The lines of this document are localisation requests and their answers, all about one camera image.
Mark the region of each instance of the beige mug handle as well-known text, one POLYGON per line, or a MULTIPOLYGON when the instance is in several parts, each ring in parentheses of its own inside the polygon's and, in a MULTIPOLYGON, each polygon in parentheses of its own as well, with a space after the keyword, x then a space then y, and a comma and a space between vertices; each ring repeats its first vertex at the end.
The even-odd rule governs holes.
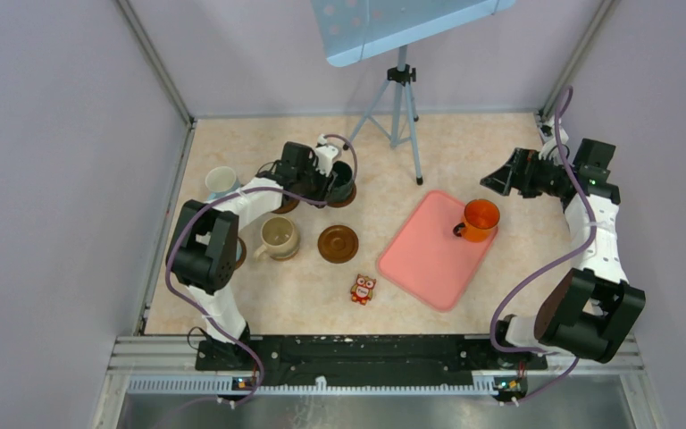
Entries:
POLYGON ((259 246, 259 248, 256 250, 256 252, 254 252, 254 260, 258 261, 259 259, 261 259, 262 255, 266 251, 267 251, 267 245, 262 243, 262 245, 259 246))

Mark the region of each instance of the beige table surface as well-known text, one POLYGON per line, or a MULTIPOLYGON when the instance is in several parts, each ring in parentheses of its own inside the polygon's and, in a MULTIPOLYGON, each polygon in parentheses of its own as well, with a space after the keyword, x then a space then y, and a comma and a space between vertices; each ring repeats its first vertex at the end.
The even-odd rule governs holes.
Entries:
MULTIPOLYGON (((286 141, 314 146, 320 133, 348 135, 357 119, 199 121, 174 219, 188 199, 205 200, 204 177, 212 168, 229 165, 247 183, 259 166, 280 157, 286 141)), ((389 124, 389 117, 381 122, 389 124)), ((354 141, 359 157, 356 200, 337 209, 302 203, 286 214, 301 231, 301 249, 293 259, 256 262, 250 257, 261 241, 259 228, 271 214, 240 232, 249 258, 231 284, 252 333, 487 333, 503 297, 528 274, 567 251, 569 234, 556 198, 523 200, 515 193, 501 197, 479 184, 515 147, 540 147, 531 114, 423 114, 417 134, 424 175, 421 187, 414 183, 410 145, 391 149, 374 125, 362 128, 354 141), (375 267, 380 253, 432 189, 443 189, 464 201, 487 198, 501 211, 498 236, 485 261, 458 304, 446 313, 426 307, 385 280, 375 267), (342 265, 326 262, 316 247, 322 230, 338 223, 350 226, 359 237, 357 255, 342 265), (358 273, 378 279, 374 299, 366 306, 350 298, 358 273)), ((352 164, 350 153, 343 160, 352 164)), ((507 313, 534 315, 568 269, 564 264, 543 275, 517 296, 507 313)), ((162 268, 146 333, 183 334, 195 325, 204 326, 204 319, 166 289, 162 268)))

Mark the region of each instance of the owl figurine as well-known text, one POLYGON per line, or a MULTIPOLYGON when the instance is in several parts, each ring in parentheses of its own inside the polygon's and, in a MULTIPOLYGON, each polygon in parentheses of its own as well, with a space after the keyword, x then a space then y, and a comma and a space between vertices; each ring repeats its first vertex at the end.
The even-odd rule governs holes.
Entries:
POLYGON ((356 283, 351 287, 351 301, 365 306, 367 302, 372 300, 372 290, 376 283, 376 279, 358 274, 356 276, 356 283))

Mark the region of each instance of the pink tray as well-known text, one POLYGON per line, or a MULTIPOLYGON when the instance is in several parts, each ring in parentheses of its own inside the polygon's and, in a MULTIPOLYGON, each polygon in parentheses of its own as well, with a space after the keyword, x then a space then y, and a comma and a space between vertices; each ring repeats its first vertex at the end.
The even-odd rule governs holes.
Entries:
POLYGON ((464 205, 443 191, 429 192, 377 261, 388 280, 438 311, 456 305, 498 233, 482 243, 455 237, 464 205))

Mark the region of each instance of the tripod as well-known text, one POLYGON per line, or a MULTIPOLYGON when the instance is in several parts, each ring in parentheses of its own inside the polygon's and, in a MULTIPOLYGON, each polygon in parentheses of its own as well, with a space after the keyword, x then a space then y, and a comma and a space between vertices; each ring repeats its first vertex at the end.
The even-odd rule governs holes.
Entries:
POLYGON ((407 140, 411 140, 412 153, 414 154, 414 168, 416 170, 416 184, 422 185, 422 168, 419 164, 419 149, 416 146, 416 130, 414 129, 414 123, 419 121, 419 115, 416 114, 414 92, 412 92, 411 85, 411 82, 416 82, 416 69, 409 67, 409 64, 406 63, 406 48, 407 45, 403 45, 398 49, 398 66, 388 69, 388 77, 382 82, 380 92, 369 105, 366 112, 364 112, 362 119, 359 120, 356 128, 354 128, 354 132, 351 134, 349 140, 352 142, 354 141, 356 134, 359 133, 367 120, 370 120, 377 125, 377 128, 390 139, 390 147, 396 147, 407 140), (380 101, 382 95, 385 94, 385 89, 388 88, 390 82, 396 83, 396 96, 393 102, 393 119, 390 124, 390 133, 388 133, 385 128, 372 117, 372 110, 380 101), (402 90, 406 92, 406 113, 408 114, 407 120, 409 122, 409 137, 404 138, 401 138, 398 133, 398 121, 401 118, 401 95, 404 92, 402 90))

